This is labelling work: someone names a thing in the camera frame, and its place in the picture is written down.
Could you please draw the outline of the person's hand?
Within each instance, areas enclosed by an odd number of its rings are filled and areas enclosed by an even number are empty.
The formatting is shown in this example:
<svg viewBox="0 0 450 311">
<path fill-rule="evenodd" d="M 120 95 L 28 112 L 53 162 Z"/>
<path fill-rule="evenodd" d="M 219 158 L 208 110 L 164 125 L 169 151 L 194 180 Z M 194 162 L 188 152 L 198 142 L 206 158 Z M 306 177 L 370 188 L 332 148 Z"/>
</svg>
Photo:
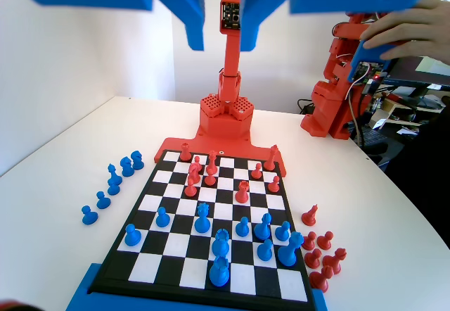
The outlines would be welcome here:
<svg viewBox="0 0 450 311">
<path fill-rule="evenodd" d="M 365 49 L 400 42 L 383 60 L 427 56 L 449 64 L 449 2 L 420 0 L 413 8 L 388 13 L 360 36 Z"/>
</svg>

